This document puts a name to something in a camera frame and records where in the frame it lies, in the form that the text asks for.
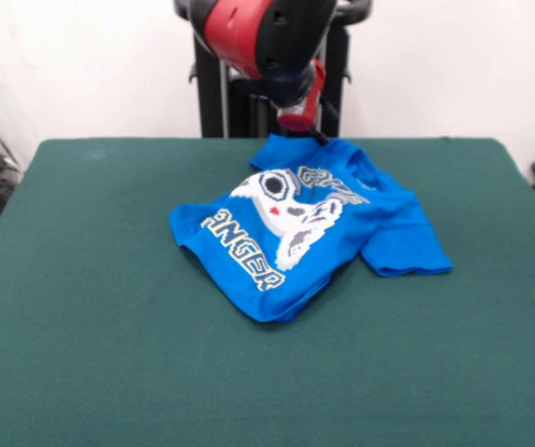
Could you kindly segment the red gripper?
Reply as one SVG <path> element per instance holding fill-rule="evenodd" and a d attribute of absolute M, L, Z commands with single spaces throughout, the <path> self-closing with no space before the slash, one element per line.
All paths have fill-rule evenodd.
<path fill-rule="evenodd" d="M 325 81 L 325 69 L 319 59 L 314 59 L 309 66 L 311 82 L 308 93 L 297 103 L 280 108 L 277 113 L 278 124 L 286 130 L 293 132 L 309 132 L 319 143 L 328 144 L 329 138 L 316 129 L 320 104 L 322 115 L 329 120 L 338 120 L 339 112 L 328 100 L 322 90 Z"/>

